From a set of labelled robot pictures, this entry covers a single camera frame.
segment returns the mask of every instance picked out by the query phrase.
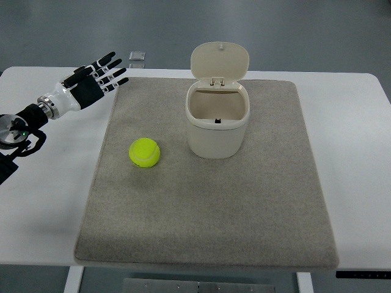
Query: gray felt mat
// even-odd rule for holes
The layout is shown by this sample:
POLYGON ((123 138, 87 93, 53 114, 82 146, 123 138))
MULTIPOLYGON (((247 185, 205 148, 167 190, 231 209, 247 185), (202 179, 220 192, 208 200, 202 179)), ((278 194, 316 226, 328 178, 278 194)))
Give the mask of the gray felt mat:
POLYGON ((241 81, 250 97, 243 144, 228 159, 188 147, 185 98, 196 80, 131 78, 120 87, 75 260, 84 265, 190 265, 308 270, 338 264, 293 83, 241 81), (135 167, 132 141, 161 148, 135 167))

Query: tennis ball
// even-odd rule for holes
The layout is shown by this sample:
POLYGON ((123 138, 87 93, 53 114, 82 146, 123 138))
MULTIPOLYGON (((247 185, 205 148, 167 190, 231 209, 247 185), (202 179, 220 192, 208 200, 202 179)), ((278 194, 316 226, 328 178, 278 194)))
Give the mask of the tennis ball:
POLYGON ((149 168, 159 161, 160 148, 154 140, 143 137, 130 145, 129 157, 136 166, 149 168))

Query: open lid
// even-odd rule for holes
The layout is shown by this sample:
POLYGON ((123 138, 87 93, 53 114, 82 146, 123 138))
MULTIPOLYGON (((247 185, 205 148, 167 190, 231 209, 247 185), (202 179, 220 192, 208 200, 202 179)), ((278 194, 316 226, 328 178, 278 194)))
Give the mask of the open lid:
POLYGON ((212 42, 194 49, 190 68, 198 80, 224 78, 225 82, 235 82, 246 75, 249 62, 249 53, 242 46, 234 43, 212 42))

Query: white table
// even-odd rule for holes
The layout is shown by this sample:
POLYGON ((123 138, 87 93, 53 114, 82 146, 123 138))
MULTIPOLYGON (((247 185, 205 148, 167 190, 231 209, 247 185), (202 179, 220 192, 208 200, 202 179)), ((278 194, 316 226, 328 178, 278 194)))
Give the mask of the white table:
MULTIPOLYGON (((14 114, 73 68, 13 67, 0 77, 2 114, 14 114)), ((193 78, 189 70, 127 76, 193 78)), ((331 218, 339 269, 391 269, 391 105, 370 74, 249 71, 292 81, 331 218)), ((73 247, 114 94, 50 120, 42 149, 15 162, 0 186, 0 263, 74 266, 73 247)))

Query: robotic hand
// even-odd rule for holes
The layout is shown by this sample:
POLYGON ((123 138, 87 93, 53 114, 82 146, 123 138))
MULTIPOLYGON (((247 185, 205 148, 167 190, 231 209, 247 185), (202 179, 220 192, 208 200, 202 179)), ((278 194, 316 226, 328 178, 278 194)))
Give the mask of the robotic hand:
POLYGON ((125 68, 109 74, 110 69, 122 62, 118 59, 110 63, 114 56, 115 52, 111 52, 88 66, 79 67, 60 80, 52 92, 39 97, 37 104, 27 106, 16 115, 0 115, 0 149, 16 148, 6 156, 0 153, 0 184, 17 170, 13 162, 16 157, 26 157, 42 147, 46 135, 39 128, 47 124, 49 118, 57 119, 71 110, 82 110, 129 80, 114 81, 125 68), (30 134, 38 138, 31 149, 31 141, 27 139, 30 134))

